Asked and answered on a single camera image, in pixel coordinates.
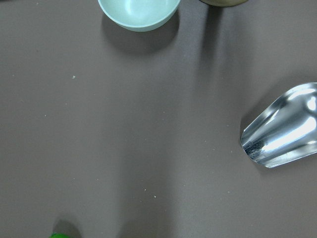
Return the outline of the green lime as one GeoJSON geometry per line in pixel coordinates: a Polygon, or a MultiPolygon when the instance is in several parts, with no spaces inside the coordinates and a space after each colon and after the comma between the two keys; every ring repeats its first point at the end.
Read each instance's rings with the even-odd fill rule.
{"type": "Polygon", "coordinates": [[[70,238],[70,236],[63,233],[52,233],[49,238],[70,238]]]}

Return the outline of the wooden mug tree stand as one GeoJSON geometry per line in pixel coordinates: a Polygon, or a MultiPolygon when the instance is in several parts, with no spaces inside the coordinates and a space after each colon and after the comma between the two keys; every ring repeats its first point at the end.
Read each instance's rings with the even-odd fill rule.
{"type": "Polygon", "coordinates": [[[200,0],[201,2],[217,7],[232,7],[243,4],[248,0],[200,0]]]}

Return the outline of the steel ice scoop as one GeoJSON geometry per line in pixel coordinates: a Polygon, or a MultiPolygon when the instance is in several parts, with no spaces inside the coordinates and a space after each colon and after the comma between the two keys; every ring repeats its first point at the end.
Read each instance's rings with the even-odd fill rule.
{"type": "Polygon", "coordinates": [[[317,84],[289,89],[256,117],[241,135],[252,161],[275,168],[317,152],[317,84]]]}

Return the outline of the mint green bowl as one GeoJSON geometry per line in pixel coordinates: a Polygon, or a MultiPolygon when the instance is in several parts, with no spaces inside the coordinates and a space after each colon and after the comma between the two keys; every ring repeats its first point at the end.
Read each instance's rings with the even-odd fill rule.
{"type": "Polygon", "coordinates": [[[163,26],[177,11],[180,0],[100,0],[104,14],[120,27],[147,32],[163,26]]]}

